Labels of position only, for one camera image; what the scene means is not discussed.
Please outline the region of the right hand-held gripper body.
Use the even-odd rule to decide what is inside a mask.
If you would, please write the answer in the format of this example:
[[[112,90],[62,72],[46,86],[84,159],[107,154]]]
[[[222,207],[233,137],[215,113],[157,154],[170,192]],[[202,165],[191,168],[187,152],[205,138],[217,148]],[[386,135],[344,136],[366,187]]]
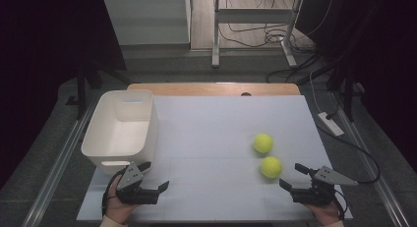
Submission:
[[[356,186],[358,182],[347,176],[323,166],[310,169],[311,187],[308,189],[292,188],[289,192],[294,202],[316,206],[329,205],[335,198],[335,185]]]

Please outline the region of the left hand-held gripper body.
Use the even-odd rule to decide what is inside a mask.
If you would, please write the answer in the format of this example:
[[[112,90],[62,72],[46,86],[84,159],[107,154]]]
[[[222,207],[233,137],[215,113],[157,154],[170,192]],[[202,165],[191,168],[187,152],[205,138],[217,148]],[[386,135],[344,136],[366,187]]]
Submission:
[[[138,166],[132,162],[123,170],[116,188],[116,196],[127,204],[157,204],[160,192],[158,189],[151,190],[141,187],[144,175]]]

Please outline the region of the yellow tennis ball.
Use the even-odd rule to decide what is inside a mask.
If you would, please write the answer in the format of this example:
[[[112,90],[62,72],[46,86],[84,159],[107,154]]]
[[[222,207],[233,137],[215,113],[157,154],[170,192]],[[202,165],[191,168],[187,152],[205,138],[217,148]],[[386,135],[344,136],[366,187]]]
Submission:
[[[268,134],[257,134],[254,138],[253,148],[259,153],[268,153],[273,148],[273,139]]]
[[[267,178],[278,178],[282,172],[282,162],[273,156],[266,157],[261,163],[261,172]]]

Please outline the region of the white plastic bin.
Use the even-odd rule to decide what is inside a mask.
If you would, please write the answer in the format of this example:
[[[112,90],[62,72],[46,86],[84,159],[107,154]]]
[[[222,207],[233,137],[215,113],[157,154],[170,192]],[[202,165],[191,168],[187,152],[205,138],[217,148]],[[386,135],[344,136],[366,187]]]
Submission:
[[[158,118],[149,90],[112,90],[98,101],[82,144],[82,153],[104,174],[134,162],[152,162]]]

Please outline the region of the person's left hand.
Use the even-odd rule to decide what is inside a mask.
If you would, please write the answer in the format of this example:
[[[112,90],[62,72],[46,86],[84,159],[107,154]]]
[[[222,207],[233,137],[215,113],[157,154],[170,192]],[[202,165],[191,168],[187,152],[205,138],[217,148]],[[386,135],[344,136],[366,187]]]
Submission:
[[[120,179],[121,176],[117,176],[110,185],[107,197],[105,199],[104,215],[117,224],[125,225],[131,213],[135,210],[136,206],[132,204],[123,203],[116,196],[116,188]]]

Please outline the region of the person's right hand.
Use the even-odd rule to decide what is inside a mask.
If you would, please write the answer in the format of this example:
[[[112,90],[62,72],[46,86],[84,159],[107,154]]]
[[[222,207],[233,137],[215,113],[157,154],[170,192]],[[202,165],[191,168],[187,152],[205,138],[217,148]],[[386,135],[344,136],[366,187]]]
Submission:
[[[338,216],[338,207],[334,202],[331,202],[329,205],[324,206],[306,204],[306,207],[313,212],[315,218],[319,223],[330,224],[340,220]]]

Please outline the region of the white power strip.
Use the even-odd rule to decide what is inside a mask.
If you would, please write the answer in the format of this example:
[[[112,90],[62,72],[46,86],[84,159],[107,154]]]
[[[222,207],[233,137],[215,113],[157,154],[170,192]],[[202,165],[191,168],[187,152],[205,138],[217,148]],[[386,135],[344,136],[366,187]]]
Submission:
[[[334,136],[339,137],[344,134],[342,129],[332,119],[328,119],[328,114],[326,112],[319,113],[318,117]]]

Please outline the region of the black stand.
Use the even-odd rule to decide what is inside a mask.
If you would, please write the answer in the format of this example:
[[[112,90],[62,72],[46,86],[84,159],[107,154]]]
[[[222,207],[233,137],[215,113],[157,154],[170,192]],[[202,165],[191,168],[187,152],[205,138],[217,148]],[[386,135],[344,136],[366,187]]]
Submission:
[[[70,96],[66,102],[67,105],[77,105],[78,115],[77,119],[80,120],[87,111],[87,90],[86,84],[93,89],[100,89],[103,85],[103,81],[99,75],[99,71],[113,77],[120,81],[124,85],[130,85],[132,81],[118,73],[115,69],[112,69],[98,60],[90,60],[80,65],[77,72],[77,95]]]
[[[352,100],[359,96],[355,91],[355,66],[348,53],[341,54],[334,63],[333,72],[327,82],[329,90],[337,90],[342,97],[343,112],[350,122],[354,121]]]

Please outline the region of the wooden table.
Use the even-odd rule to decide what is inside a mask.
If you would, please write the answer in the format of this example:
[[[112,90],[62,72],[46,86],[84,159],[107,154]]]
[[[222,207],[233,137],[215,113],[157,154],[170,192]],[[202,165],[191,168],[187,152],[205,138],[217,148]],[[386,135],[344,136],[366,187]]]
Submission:
[[[127,90],[146,89],[154,95],[165,96],[223,96],[223,95],[300,95],[295,84],[261,83],[163,83],[131,84]]]

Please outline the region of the white cabinet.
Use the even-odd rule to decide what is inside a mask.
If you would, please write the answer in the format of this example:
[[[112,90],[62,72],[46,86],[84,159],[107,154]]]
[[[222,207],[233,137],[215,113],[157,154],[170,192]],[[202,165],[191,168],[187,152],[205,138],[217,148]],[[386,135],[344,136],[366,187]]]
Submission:
[[[191,0],[104,0],[120,45],[190,42]]]

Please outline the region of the metal floor rail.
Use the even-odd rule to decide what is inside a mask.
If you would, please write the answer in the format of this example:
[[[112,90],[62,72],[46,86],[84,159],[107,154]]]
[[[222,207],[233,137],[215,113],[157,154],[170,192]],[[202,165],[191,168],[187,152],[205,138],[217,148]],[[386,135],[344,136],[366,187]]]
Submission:
[[[380,172],[380,179],[373,184],[373,188],[387,212],[390,225],[417,227],[417,174],[358,99],[353,100],[356,115],[350,122],[341,109],[341,100],[334,93],[331,97],[339,103],[338,117],[349,139],[368,151],[379,164],[377,168],[369,156],[359,153],[371,178]]]
[[[54,193],[59,185],[60,180],[68,166],[70,158],[78,146],[93,110],[98,102],[98,96],[93,95],[88,99],[87,109],[84,115],[78,119],[72,128],[70,135],[67,137],[63,147],[57,155],[42,187],[40,188],[33,204],[22,224],[22,227],[38,227],[48,205],[51,203]]]

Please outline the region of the white metal desk frame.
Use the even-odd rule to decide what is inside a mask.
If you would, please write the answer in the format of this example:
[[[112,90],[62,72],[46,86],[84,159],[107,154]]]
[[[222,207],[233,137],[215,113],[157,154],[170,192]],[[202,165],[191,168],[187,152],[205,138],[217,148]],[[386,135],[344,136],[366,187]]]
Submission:
[[[294,0],[288,9],[221,9],[219,0],[214,0],[214,33],[211,50],[211,65],[219,67],[219,25],[220,24],[279,24],[287,25],[284,37],[279,39],[281,48],[290,68],[297,63],[290,47],[290,37],[295,27],[302,0]]]

